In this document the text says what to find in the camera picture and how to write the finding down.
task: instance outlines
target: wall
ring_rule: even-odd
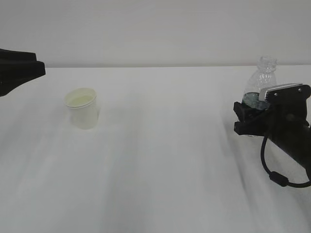
[[[48,67],[311,64],[310,0],[2,0],[0,47]]]

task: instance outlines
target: cup rim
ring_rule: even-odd
[[[85,93],[88,92],[92,96],[92,99],[86,103],[81,104],[81,105],[77,105],[77,106],[70,105],[69,104],[70,96],[73,96],[73,95],[78,96],[79,92],[85,92]],[[68,108],[71,108],[71,109],[84,108],[84,107],[91,105],[95,101],[96,97],[97,97],[97,95],[96,95],[96,92],[94,89],[88,88],[88,87],[81,87],[81,88],[74,89],[74,90],[70,91],[69,93],[67,93],[65,96],[65,99],[64,99],[64,103]]]

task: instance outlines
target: water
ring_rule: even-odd
[[[259,93],[248,92],[243,96],[242,103],[245,103],[251,108],[256,108],[258,110],[264,110],[269,108],[270,104],[265,101],[259,101]]]

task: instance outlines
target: bottle neck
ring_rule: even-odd
[[[263,56],[257,63],[260,73],[270,74],[276,70],[276,59],[270,56]]]
[[[258,67],[258,71],[262,74],[273,74],[276,68],[262,68]]]

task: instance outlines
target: black cable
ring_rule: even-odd
[[[311,181],[308,181],[305,183],[292,183],[292,182],[289,182],[287,177],[279,174],[276,171],[269,170],[266,164],[265,158],[264,158],[264,150],[266,148],[267,140],[268,140],[271,130],[272,130],[272,127],[270,127],[270,129],[265,134],[263,141],[262,141],[261,150],[260,150],[260,159],[261,159],[262,166],[265,169],[265,171],[269,174],[270,179],[283,187],[290,186],[294,188],[306,188],[306,187],[311,186]]]

